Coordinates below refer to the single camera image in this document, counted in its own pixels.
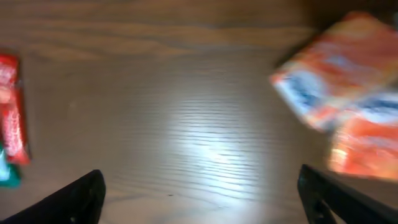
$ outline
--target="green packet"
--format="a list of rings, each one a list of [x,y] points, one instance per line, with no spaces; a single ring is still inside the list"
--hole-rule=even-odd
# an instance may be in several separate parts
[[[7,162],[6,151],[0,145],[0,187],[18,187],[20,183],[17,167]]]

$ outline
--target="teal packet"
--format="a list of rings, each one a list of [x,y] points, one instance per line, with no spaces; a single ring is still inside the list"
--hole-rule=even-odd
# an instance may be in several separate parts
[[[0,187],[18,187],[21,183],[17,167],[7,162],[6,152],[0,145]]]

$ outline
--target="black object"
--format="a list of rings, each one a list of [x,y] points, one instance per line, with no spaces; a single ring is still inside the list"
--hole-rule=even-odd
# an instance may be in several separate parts
[[[297,183],[308,222],[335,224],[330,210],[346,223],[398,223],[398,211],[303,165]]]
[[[3,224],[97,224],[105,198],[104,177],[93,170],[37,204],[7,218]]]

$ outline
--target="plastic packaging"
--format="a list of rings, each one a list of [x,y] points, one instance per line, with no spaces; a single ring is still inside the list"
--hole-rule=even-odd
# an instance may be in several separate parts
[[[18,63],[12,55],[0,55],[1,126],[8,162],[24,165],[30,162],[30,155]]]
[[[6,152],[0,146],[0,186],[18,187],[20,182],[16,167],[7,163]]]
[[[357,177],[398,180],[398,93],[367,97],[342,117],[329,168]]]
[[[397,69],[398,33],[365,12],[351,12],[271,82],[304,123],[325,131],[343,108],[394,81]]]

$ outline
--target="red wrapper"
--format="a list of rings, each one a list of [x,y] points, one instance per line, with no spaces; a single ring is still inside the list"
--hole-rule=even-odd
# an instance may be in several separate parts
[[[27,135],[23,114],[22,87],[19,85],[18,59],[12,55],[0,55],[2,134],[10,163],[28,164]]]

